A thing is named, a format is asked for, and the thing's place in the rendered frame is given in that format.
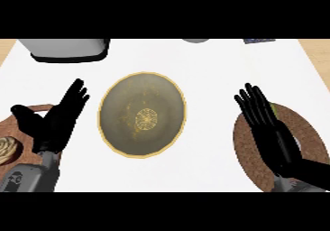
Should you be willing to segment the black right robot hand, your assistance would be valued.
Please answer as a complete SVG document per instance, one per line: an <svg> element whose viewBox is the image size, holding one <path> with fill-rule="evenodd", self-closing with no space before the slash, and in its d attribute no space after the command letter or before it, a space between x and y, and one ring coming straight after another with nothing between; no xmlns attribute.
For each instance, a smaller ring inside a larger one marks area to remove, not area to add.
<svg viewBox="0 0 330 231"><path fill-rule="evenodd" d="M250 126L262 161L274 175L294 178L330 191L330 164L302 158L293 134L274 115L259 87L246 83L234 99Z"/></svg>

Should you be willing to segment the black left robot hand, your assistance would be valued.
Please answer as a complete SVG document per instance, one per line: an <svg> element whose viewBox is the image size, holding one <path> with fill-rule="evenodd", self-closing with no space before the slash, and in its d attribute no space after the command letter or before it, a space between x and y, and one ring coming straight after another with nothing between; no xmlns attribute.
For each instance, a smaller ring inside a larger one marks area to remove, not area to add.
<svg viewBox="0 0 330 231"><path fill-rule="evenodd" d="M44 151L59 153L63 150L88 99L84 81L76 79L60 103L51 107L45 116L38 115L26 106L14 105L10 108L20 131L34 138L35 154Z"/></svg>

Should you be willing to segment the round brown placemat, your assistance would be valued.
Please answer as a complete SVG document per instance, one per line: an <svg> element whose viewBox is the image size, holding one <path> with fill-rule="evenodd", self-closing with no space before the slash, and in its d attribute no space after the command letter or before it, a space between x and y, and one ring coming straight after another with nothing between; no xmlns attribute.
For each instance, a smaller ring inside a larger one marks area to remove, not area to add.
<svg viewBox="0 0 330 231"><path fill-rule="evenodd" d="M330 163L323 139L305 118L289 107L271 104L277 118L284 122L300 145L302 157L311 161ZM243 115L238 115L233 132L234 150L247 177L255 186L271 192L274 188L274 174L265 165L255 145L250 127Z"/></svg>

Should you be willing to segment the olive bowl with gold rim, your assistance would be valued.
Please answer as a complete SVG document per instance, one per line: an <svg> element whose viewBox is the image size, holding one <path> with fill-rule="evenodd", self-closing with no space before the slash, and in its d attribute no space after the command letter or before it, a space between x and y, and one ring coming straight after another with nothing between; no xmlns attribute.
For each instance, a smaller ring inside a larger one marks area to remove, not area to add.
<svg viewBox="0 0 330 231"><path fill-rule="evenodd" d="M134 159L160 154L185 125L185 97L174 81L154 72L124 77L103 95L97 124L113 152Z"/></svg>

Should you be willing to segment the beige swirled pastry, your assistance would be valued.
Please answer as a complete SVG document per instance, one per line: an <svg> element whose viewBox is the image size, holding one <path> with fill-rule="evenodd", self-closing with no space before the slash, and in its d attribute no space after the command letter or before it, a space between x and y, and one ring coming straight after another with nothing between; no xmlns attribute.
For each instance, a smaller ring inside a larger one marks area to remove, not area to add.
<svg viewBox="0 0 330 231"><path fill-rule="evenodd" d="M0 138L0 165L13 158L17 146L17 140L13 137Z"/></svg>

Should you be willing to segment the grey appliance with black base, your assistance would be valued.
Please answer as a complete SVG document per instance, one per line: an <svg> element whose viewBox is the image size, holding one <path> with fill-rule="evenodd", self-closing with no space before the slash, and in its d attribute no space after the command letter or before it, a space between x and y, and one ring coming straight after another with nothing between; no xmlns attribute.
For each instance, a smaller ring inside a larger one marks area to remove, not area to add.
<svg viewBox="0 0 330 231"><path fill-rule="evenodd" d="M103 60L109 39L19 39L35 61L81 63Z"/></svg>

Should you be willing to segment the dark blue patterned object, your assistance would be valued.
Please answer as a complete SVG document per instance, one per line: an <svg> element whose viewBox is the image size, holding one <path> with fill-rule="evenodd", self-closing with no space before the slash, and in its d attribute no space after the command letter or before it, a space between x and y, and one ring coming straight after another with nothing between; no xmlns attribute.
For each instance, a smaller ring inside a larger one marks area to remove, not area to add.
<svg viewBox="0 0 330 231"><path fill-rule="evenodd" d="M275 39L243 39L244 44L261 43L261 42L274 42Z"/></svg>

